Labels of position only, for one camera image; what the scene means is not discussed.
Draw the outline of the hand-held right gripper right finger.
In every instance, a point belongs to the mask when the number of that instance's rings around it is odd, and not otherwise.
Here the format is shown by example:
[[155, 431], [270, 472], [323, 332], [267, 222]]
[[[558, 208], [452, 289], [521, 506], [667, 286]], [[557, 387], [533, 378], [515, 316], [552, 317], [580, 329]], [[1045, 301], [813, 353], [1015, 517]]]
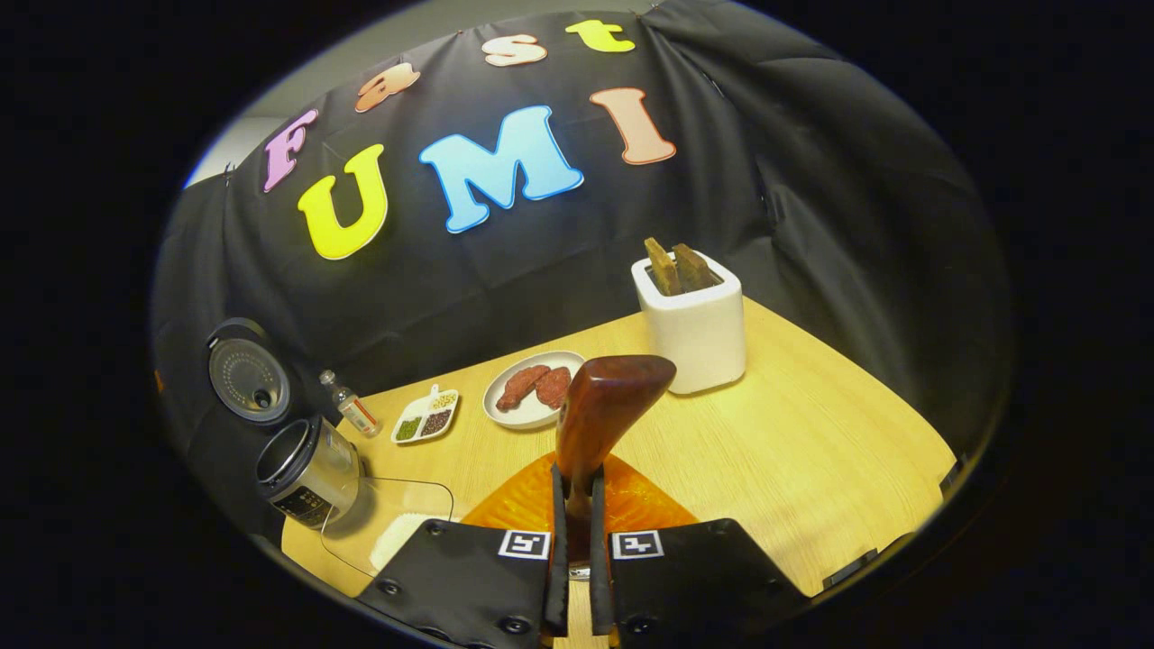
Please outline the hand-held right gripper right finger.
[[698, 520], [617, 456], [592, 488], [593, 631], [617, 648], [759, 648], [807, 596], [733, 519]]

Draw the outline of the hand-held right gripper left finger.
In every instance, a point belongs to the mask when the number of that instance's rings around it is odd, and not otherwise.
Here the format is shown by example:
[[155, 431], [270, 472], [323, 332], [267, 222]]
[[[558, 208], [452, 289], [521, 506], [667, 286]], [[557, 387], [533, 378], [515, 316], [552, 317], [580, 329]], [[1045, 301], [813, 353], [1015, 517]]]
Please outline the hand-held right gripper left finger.
[[523, 493], [544, 520], [470, 525], [426, 519], [357, 600], [379, 621], [433, 646], [548, 648], [568, 633], [562, 486], [546, 453], [490, 493], [482, 514], [514, 513]]

